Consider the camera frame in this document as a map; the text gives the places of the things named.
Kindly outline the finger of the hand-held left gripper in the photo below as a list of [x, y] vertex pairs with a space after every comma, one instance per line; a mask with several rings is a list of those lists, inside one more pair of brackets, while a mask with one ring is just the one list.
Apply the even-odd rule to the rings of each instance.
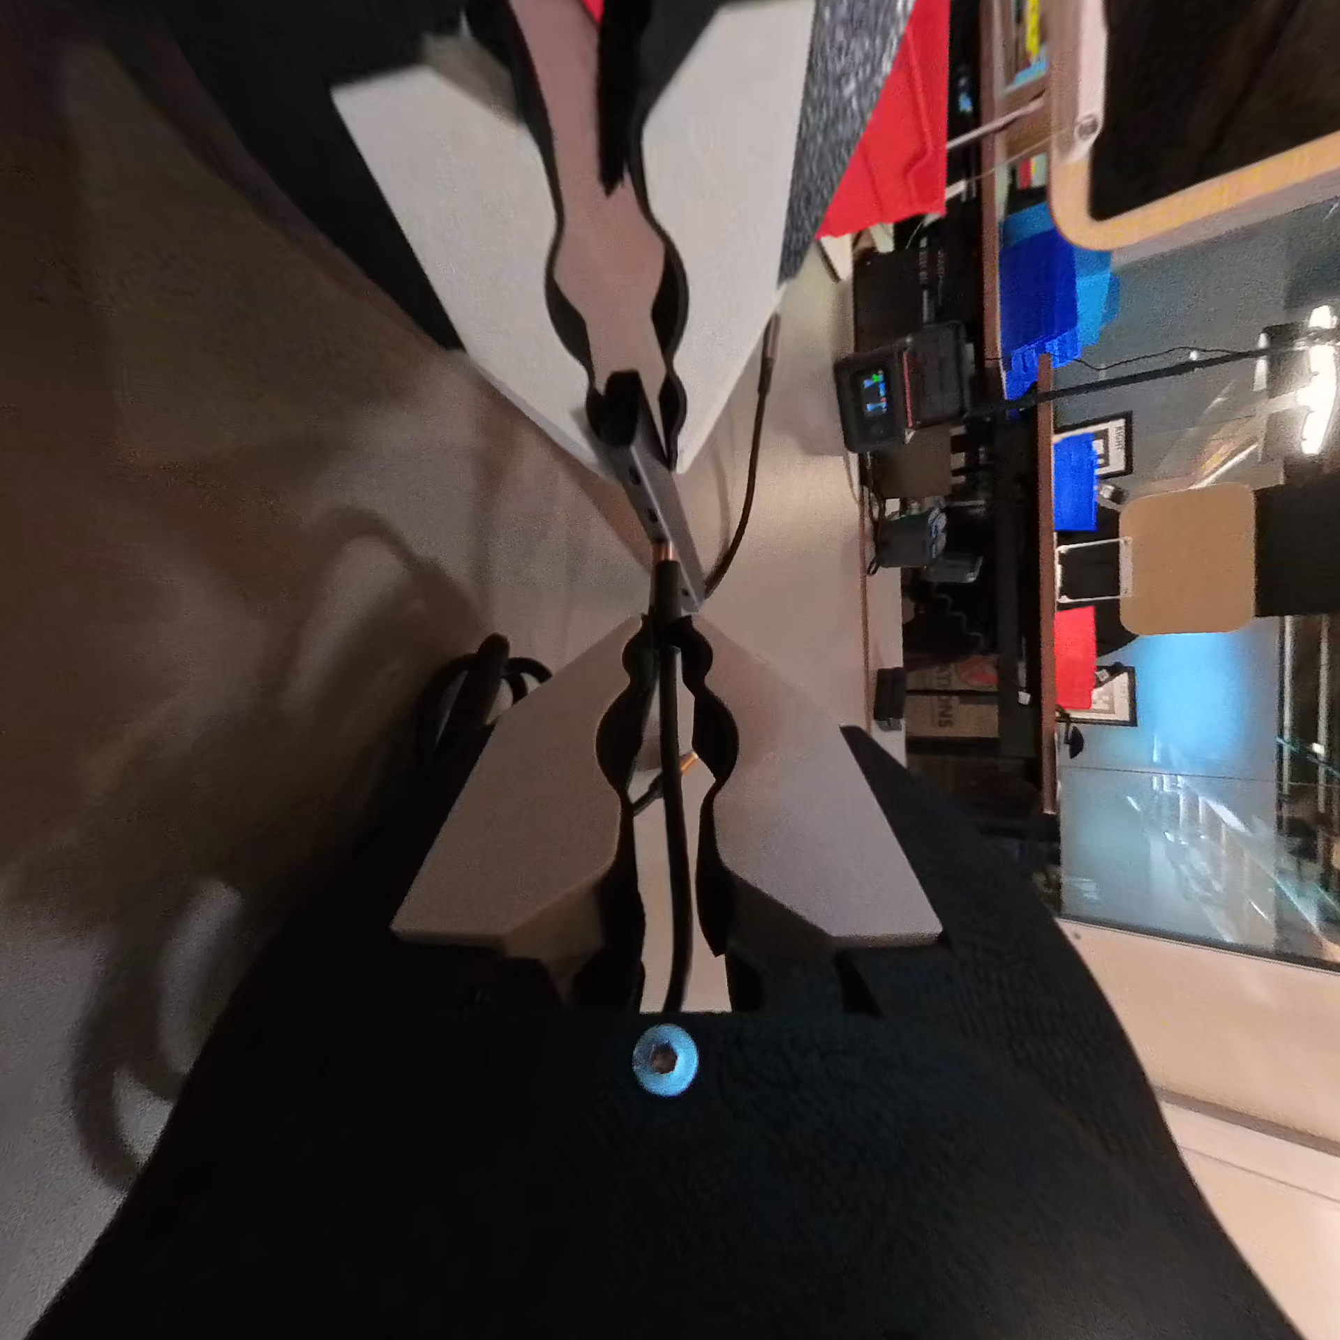
[[628, 253], [598, 178], [596, 33], [526, 30], [550, 178], [510, 70], [473, 38], [334, 86], [339, 115], [468, 359], [594, 475], [590, 386], [628, 367]]
[[685, 472], [776, 308], [805, 86], [811, 1], [716, 9], [642, 131], [649, 207], [685, 276], [673, 367], [685, 395]]

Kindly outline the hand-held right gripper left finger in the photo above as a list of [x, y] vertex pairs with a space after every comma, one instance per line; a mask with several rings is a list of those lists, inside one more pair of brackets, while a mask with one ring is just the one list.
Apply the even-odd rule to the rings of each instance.
[[505, 706], [390, 928], [540, 963], [580, 1008], [642, 1005], [645, 915], [628, 786], [657, 689], [633, 616]]

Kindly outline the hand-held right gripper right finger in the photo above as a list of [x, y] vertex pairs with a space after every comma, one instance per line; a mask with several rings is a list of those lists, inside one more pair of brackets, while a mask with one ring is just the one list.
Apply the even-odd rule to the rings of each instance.
[[730, 1006], [773, 1011], [795, 978], [827, 990], [851, 952], [936, 944], [941, 919], [842, 724], [703, 619], [679, 619], [674, 647], [711, 778], [695, 912]]

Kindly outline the red plastic bin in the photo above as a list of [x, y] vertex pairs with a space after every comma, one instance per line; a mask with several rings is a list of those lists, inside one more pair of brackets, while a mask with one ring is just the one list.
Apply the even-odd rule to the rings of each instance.
[[915, 1], [893, 67], [818, 239], [941, 215], [945, 199], [948, 1]]

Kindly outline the dark grey usb hub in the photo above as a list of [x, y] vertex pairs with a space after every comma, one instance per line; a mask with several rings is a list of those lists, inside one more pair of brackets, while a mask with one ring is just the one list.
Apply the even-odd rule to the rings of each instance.
[[642, 379], [631, 370], [612, 373], [606, 389], [588, 394], [585, 413], [598, 462], [628, 497], [655, 560], [677, 561], [679, 604], [695, 614], [708, 584]]

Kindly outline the black power station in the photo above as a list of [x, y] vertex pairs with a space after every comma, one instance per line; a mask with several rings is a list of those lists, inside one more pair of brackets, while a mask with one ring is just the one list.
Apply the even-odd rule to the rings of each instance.
[[830, 378], [845, 450], [888, 454], [921, 430], [963, 424], [968, 376], [961, 322], [929, 324], [835, 359]]

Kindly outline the white panel stand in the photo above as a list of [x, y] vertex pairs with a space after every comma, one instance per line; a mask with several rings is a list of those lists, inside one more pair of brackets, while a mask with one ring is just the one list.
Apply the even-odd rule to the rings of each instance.
[[945, 206], [979, 182], [972, 175], [948, 180], [948, 153], [992, 147], [1000, 134], [1031, 119], [1044, 107], [1044, 94], [1038, 94], [1019, 108], [948, 139], [941, 135], [937, 115], [926, 110], [920, 94], [901, 92], [891, 80], [814, 236], [829, 277], [835, 282], [851, 279], [859, 234], [893, 233], [904, 222], [920, 226], [942, 218]]

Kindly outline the small red bin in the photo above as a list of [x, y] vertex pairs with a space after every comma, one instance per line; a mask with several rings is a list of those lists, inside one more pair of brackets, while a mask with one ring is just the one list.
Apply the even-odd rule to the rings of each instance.
[[1092, 706], [1097, 638], [1094, 606], [1063, 604], [1051, 620], [1054, 703], [1063, 711]]

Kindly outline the black charger block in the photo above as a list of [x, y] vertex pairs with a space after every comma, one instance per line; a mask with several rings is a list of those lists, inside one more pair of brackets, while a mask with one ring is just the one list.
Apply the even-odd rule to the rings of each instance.
[[979, 579], [982, 558], [948, 549], [948, 513], [931, 505], [877, 520], [867, 572], [891, 568], [912, 571], [926, 584], [966, 585]]

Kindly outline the stack of blue bins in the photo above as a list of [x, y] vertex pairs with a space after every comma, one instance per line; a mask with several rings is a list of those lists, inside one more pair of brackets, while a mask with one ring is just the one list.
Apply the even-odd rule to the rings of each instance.
[[1027, 394], [1036, 365], [1078, 360], [1116, 312], [1111, 253], [1071, 245], [1046, 204], [1011, 212], [1000, 226], [998, 368], [1006, 399]]

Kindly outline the blue plastic bin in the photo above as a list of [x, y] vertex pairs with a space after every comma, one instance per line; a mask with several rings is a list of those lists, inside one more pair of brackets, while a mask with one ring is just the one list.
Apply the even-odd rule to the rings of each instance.
[[1095, 531], [1098, 454], [1094, 434], [1071, 430], [1052, 438], [1049, 450], [1054, 531]]

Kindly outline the studio light on stand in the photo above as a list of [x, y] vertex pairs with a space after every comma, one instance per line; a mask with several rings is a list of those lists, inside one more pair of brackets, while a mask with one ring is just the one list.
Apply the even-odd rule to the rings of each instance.
[[1127, 391], [1164, 379], [1181, 379], [1186, 376], [1216, 371], [1239, 363], [1272, 363], [1290, 357], [1309, 356], [1312, 351], [1336, 352], [1338, 344], [1338, 311], [1323, 325], [1291, 324], [1290, 332], [1272, 338], [1264, 332], [1258, 335], [1250, 348], [1223, 349], [1215, 354], [1207, 349], [1186, 346], [1178, 360], [1164, 359], [1157, 365], [1138, 367], [1134, 371], [1111, 373], [1097, 371], [1095, 376], [1075, 381], [1065, 386], [1043, 387], [1038, 378], [1023, 395], [1011, 395], [992, 402], [971, 405], [963, 411], [963, 424], [993, 424], [1030, 410], [1049, 407], [1068, 399], [1081, 399], [1106, 391]]

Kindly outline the wood-rimmed dark panel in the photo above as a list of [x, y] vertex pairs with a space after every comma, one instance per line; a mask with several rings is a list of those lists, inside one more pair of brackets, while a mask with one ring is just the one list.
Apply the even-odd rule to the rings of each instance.
[[1075, 1], [1049, 13], [1059, 233], [1130, 258], [1336, 198], [1336, 1]]

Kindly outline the printed marker frame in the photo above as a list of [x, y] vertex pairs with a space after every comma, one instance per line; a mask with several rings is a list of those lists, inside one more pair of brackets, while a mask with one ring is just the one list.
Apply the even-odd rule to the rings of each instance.
[[1124, 478], [1134, 472], [1134, 415], [1108, 413], [1076, 424], [1055, 427], [1054, 443], [1065, 437], [1087, 434], [1094, 440], [1098, 478]]
[[1098, 665], [1087, 705], [1062, 708], [1079, 726], [1137, 727], [1134, 668], [1126, 663]]

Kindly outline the black wall screen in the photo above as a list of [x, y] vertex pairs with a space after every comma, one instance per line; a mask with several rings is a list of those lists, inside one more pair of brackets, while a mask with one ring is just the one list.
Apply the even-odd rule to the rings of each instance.
[[1338, 474], [1253, 493], [1255, 616], [1338, 612]]

